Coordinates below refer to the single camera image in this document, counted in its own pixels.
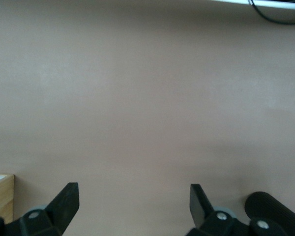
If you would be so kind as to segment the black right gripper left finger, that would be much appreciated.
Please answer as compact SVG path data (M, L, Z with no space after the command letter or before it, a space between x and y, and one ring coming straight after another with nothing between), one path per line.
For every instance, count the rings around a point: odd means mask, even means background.
M28 211L5 225L6 236L61 236L79 209L79 186L68 183L44 208Z

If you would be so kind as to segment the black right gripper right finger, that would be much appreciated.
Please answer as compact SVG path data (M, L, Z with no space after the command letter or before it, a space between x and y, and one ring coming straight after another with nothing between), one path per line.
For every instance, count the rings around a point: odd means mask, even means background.
M189 209L195 227L187 236L249 236L249 226L241 223L233 212L213 207L199 184L190 185Z

